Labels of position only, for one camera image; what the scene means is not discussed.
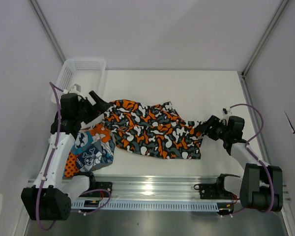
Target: perforated metal strip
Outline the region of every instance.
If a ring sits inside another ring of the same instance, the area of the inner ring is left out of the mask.
[[[85,207],[85,200],[76,200],[72,209],[96,209]],[[164,210],[164,211],[218,211],[217,203],[204,202],[160,202],[160,201],[110,201],[107,210]]]

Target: gray floor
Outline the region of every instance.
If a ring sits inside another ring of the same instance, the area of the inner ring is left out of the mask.
[[[67,221],[41,232],[30,221],[27,236],[287,236],[281,214],[245,210],[233,218],[215,213],[102,210],[94,215],[72,213]]]

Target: metal beam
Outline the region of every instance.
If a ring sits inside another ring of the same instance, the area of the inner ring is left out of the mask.
[[[271,19],[268,27],[266,28],[259,44],[257,45],[253,55],[251,56],[249,62],[247,63],[242,75],[245,78],[247,73],[249,72],[249,70],[251,69],[251,67],[253,66],[253,64],[255,63],[257,57],[259,56],[259,54],[261,53],[261,51],[263,50],[265,44],[267,43],[267,41],[269,40],[274,28],[277,26],[277,23],[279,22],[279,20],[281,19],[281,16],[283,15],[284,11],[287,9],[288,4],[290,3],[290,0],[282,0],[278,9],[276,10],[273,18]]]
[[[56,41],[56,38],[52,32],[52,30],[49,27],[49,24],[46,20],[46,17],[44,16],[42,10],[40,9],[40,6],[37,2],[37,0],[28,0],[35,15],[37,16],[41,26],[43,27],[47,38],[49,39],[49,42],[51,43],[52,47],[55,50],[55,53],[57,54],[57,57],[59,58],[59,60],[64,63],[65,62],[65,57],[63,55],[63,52],[58,44],[58,42]]]

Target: white plastic basket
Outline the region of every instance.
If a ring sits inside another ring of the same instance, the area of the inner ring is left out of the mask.
[[[89,92],[93,90],[101,97],[105,86],[105,67],[106,61],[103,59],[68,59],[64,62],[55,85],[60,89],[69,90],[74,84],[78,84],[83,95],[90,97]],[[61,92],[58,90],[57,96],[60,99]],[[51,101],[56,103],[54,94]]]

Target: purple cable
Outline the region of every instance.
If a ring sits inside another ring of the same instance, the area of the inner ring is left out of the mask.
[[[100,188],[99,189],[93,189],[93,190],[86,191],[86,192],[82,193],[81,195],[84,195],[84,194],[87,194],[87,193],[93,193],[93,192],[100,192],[100,191],[105,192],[105,193],[108,194],[108,200],[103,205],[101,205],[99,208],[96,208],[95,210],[92,210],[90,212],[82,212],[81,211],[79,213],[83,213],[85,215],[91,215],[91,214],[101,210],[103,207],[105,207],[107,205],[107,203],[110,201],[110,199],[112,197],[111,193],[107,189],[100,189]]]
[[[254,136],[252,136],[250,139],[247,140],[247,142],[245,144],[245,147],[246,147],[246,150],[256,159],[256,161],[259,162],[263,166],[263,168],[265,169],[266,176],[267,176],[267,178],[269,180],[269,186],[270,186],[270,192],[271,192],[271,202],[270,202],[270,205],[269,205],[268,209],[265,210],[265,211],[262,211],[263,213],[268,213],[268,212],[270,212],[272,210],[272,207],[273,207],[273,204],[274,204],[274,188],[273,188],[273,183],[272,183],[271,175],[270,175],[269,170],[267,169],[265,163],[262,160],[260,160],[258,158],[258,156],[252,150],[250,150],[250,148],[248,147],[249,142],[251,140],[253,140],[254,138],[256,138],[259,134],[261,134],[261,131],[264,128],[264,118],[262,117],[262,115],[258,111],[258,109],[255,108],[254,106],[251,106],[251,105],[245,104],[245,103],[239,103],[239,104],[235,104],[235,105],[231,106],[231,108],[237,107],[237,106],[247,106],[247,107],[252,108],[253,110],[255,110],[258,113],[258,115],[260,116],[260,119],[261,119],[261,127],[260,127],[260,130]]]
[[[59,141],[59,136],[60,136],[60,126],[61,126],[61,107],[60,107],[60,103],[59,103],[59,99],[58,99],[58,96],[57,96],[57,92],[56,92],[56,89],[60,90],[58,87],[56,87],[53,83],[49,82],[53,92],[54,92],[54,95],[55,95],[55,98],[56,98],[56,103],[57,103],[57,110],[58,110],[58,126],[57,126],[57,134],[56,134],[56,140],[55,140],[55,146],[57,147],[57,144],[58,144],[58,141]],[[54,156],[54,153],[55,153],[55,150],[56,149],[52,149],[50,155],[49,155],[49,158],[48,158],[48,161],[47,161],[47,164],[46,164],[46,168],[45,168],[45,171],[44,171],[44,177],[47,176],[47,172],[48,172],[48,168],[50,166],[50,163],[51,163],[51,160]],[[41,222],[40,222],[40,219],[39,219],[39,202],[40,202],[40,196],[41,196],[41,191],[43,189],[43,185],[44,185],[44,181],[45,180],[42,180],[41,183],[40,183],[40,186],[39,186],[39,189],[38,189],[38,193],[37,193],[37,198],[36,198],[36,208],[35,208],[35,214],[36,214],[36,221],[37,221],[37,224],[38,224],[38,227],[42,230],[42,231],[48,231],[50,230],[54,224],[55,224],[55,221],[51,224],[51,226],[47,229],[44,229],[43,226],[41,225]]]

